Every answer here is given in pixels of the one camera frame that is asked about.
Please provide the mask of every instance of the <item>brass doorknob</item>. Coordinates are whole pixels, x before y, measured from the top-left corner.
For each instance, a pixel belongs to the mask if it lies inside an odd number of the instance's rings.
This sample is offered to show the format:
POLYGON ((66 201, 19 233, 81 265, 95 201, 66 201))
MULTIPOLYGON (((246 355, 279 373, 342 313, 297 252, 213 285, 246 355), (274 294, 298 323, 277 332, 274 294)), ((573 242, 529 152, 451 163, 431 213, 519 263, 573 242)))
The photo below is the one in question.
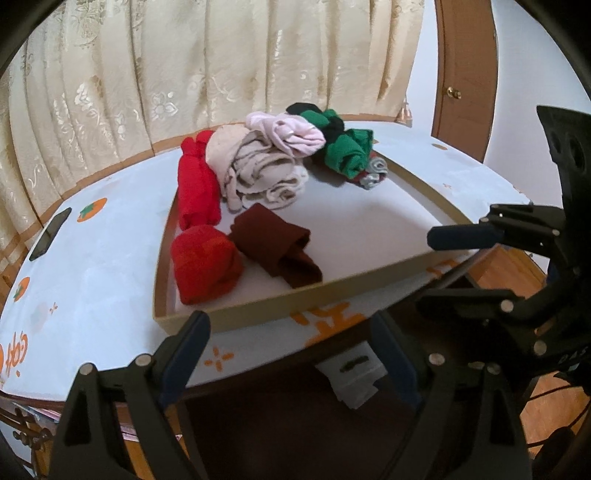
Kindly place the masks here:
POLYGON ((449 98, 455 98, 456 100, 462 98, 461 91, 456 90, 454 87, 447 87, 446 93, 449 98))

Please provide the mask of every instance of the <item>black cable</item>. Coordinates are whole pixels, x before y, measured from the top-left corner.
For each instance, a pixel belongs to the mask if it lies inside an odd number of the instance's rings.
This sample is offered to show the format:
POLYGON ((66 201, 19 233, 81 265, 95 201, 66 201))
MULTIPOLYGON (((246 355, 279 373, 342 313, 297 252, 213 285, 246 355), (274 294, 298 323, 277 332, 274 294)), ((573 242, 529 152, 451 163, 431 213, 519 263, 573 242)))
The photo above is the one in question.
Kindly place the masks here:
MULTIPOLYGON (((579 422, 579 420, 583 418, 583 415, 585 415, 585 413, 588 411, 589 406, 591 406, 591 400, 589 400, 589 402, 587 402, 587 405, 585 406, 583 411, 581 413, 579 413, 577 418, 575 418, 572 422, 569 423, 569 425, 567 426, 568 429, 573 428, 579 422)), ((548 439, 544 439, 544 440, 540 440, 539 442, 528 443, 527 448, 539 447, 539 446, 543 445, 547 440, 548 439)))
POLYGON ((578 385, 563 385, 562 387, 556 387, 556 388, 553 388, 552 390, 548 390, 548 391, 545 391, 545 392, 540 393, 538 395, 534 395, 533 397, 530 397, 528 399, 528 402, 530 402, 532 400, 537 400, 538 398, 545 397, 546 395, 550 395, 551 393, 558 392, 560 390, 566 390, 568 388, 574 388, 574 387, 578 387, 578 385))

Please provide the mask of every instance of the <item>red rolled cloth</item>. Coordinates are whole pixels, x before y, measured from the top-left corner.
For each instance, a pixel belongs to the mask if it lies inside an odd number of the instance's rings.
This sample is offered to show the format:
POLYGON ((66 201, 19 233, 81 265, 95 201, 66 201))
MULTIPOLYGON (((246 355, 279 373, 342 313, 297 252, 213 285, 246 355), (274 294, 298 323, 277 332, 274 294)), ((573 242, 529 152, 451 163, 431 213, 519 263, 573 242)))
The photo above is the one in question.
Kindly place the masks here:
POLYGON ((272 277, 283 277, 292 287, 322 281, 320 268, 303 251, 310 231, 287 223, 260 203, 234 219, 228 238, 272 277))
POLYGON ((205 147, 212 130, 181 143, 178 162, 178 223, 181 230, 195 225, 217 225, 222 219, 221 192, 217 177, 205 162, 205 147))
POLYGON ((170 257, 185 305, 225 295, 236 286, 243 272, 236 245, 210 225, 196 225, 182 232, 173 240, 170 257))

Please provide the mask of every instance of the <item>brown wooden door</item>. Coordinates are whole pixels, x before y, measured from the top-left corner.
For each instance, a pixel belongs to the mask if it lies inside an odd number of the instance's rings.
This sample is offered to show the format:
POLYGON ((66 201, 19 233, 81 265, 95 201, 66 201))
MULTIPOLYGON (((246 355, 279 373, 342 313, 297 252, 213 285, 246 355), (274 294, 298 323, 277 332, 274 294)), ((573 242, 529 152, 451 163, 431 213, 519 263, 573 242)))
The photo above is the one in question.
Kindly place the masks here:
POLYGON ((432 134, 483 161, 497 82, 491 0, 435 0, 435 4, 439 78, 432 134))

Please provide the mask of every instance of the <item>black and green cloth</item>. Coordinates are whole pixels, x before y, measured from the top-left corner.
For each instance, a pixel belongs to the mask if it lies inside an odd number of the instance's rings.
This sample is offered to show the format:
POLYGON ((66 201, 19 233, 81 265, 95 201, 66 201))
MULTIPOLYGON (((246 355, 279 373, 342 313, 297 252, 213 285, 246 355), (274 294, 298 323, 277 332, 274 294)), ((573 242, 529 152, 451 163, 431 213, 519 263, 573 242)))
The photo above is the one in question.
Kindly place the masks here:
POLYGON ((349 180, 365 171, 374 144, 373 130, 345 130, 343 119, 334 110, 323 112, 313 103, 294 103, 287 113, 302 116, 324 135, 326 145, 314 154, 315 159, 349 180))

